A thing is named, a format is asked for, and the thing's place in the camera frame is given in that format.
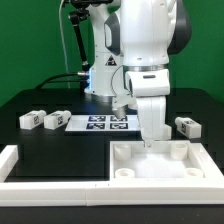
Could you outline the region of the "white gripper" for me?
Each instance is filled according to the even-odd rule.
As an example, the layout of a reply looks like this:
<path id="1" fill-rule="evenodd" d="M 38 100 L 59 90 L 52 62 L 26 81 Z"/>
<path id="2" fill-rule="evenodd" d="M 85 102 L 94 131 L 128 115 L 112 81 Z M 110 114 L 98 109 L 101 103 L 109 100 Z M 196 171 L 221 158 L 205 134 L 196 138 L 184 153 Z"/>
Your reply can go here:
<path id="1" fill-rule="evenodd" d="M 170 94 L 169 71 L 127 71 L 125 77 L 131 96 L 136 100 L 141 137 L 145 147 L 151 148 L 150 141 L 164 137 L 166 96 Z"/>

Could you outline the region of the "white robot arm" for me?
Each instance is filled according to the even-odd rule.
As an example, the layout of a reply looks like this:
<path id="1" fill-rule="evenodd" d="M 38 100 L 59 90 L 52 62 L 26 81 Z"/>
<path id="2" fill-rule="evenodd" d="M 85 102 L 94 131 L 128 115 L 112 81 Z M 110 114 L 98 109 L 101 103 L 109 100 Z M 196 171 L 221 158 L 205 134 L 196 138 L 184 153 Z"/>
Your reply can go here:
<path id="1" fill-rule="evenodd" d="M 191 38 L 183 0 L 92 0 L 95 60 L 85 95 L 110 102 L 118 118 L 137 111 L 147 146 L 171 138 L 165 124 L 169 56 Z"/>

